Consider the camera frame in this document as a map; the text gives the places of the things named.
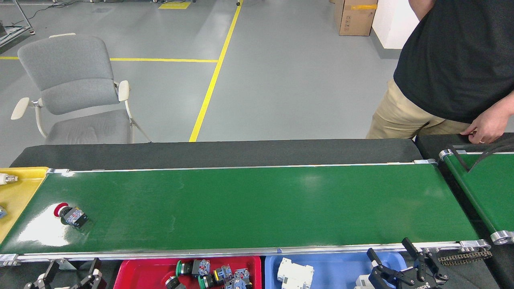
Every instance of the khaki pants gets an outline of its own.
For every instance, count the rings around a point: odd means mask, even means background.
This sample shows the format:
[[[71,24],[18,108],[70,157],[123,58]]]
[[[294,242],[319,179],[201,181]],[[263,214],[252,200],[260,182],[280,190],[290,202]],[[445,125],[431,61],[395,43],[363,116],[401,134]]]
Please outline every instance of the khaki pants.
[[[457,134],[468,123],[440,118],[420,109],[407,99],[394,80],[373,114],[366,138],[413,138],[416,135]]]

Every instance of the cardboard box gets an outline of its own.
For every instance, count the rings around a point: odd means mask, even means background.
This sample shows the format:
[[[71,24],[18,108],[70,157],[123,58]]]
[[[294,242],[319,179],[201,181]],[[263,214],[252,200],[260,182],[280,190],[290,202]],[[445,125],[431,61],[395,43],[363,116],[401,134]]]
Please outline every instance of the cardboard box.
[[[339,35],[369,36],[378,0],[336,0],[334,19]]]

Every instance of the chair leg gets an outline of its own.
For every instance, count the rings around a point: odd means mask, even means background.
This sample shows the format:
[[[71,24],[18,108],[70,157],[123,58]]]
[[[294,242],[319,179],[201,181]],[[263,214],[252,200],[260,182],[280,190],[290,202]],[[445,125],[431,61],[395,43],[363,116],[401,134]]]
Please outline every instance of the chair leg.
[[[137,124],[136,120],[131,118],[131,128],[134,129],[134,127],[137,127],[139,131],[144,135],[144,137],[148,140],[148,142],[152,142],[152,140],[149,138],[149,136],[144,132],[144,130]],[[134,143],[134,132],[132,132],[132,143]]]
[[[47,133],[43,129],[43,124],[41,123],[41,107],[36,106],[35,107],[35,122],[38,125],[38,130],[41,135],[46,138]]]
[[[152,142],[152,140],[148,137],[148,135],[144,132],[144,130],[137,124],[136,120],[132,117],[132,113],[130,111],[129,101],[128,100],[125,100],[125,110],[127,111],[128,118],[130,119],[132,143],[135,142],[135,140],[134,140],[134,126],[136,126],[139,129],[139,131],[143,133],[144,137],[146,137],[148,142]]]

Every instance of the chair armrest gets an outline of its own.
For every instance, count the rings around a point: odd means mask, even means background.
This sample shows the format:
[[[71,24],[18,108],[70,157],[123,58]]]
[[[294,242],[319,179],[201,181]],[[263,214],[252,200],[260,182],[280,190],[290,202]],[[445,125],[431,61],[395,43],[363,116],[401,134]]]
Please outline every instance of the chair armrest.
[[[120,82],[120,85],[118,86],[118,101],[125,101],[127,99],[129,99],[129,92],[130,91],[130,86],[129,86],[129,82],[126,81],[126,80],[123,80],[122,82]]]
[[[12,120],[20,119],[25,114],[25,111],[27,110],[27,107],[29,106],[29,104],[30,104],[30,99],[28,97],[24,97],[24,98],[20,99],[12,112],[11,119]]]

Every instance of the gray office chair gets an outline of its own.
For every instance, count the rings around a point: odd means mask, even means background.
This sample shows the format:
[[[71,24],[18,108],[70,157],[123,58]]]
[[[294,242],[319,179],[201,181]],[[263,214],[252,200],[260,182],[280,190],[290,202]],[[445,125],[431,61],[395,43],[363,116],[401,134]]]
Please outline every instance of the gray office chair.
[[[27,44],[18,57],[41,91],[41,98],[22,98],[11,119],[19,119],[27,107],[35,108],[36,122],[48,145],[87,143],[133,143],[139,127],[129,109],[129,83],[113,81],[113,70],[105,43],[94,36],[74,33],[54,35]],[[47,134],[41,124],[41,108],[60,115],[92,106],[125,104],[124,110],[64,120]]]

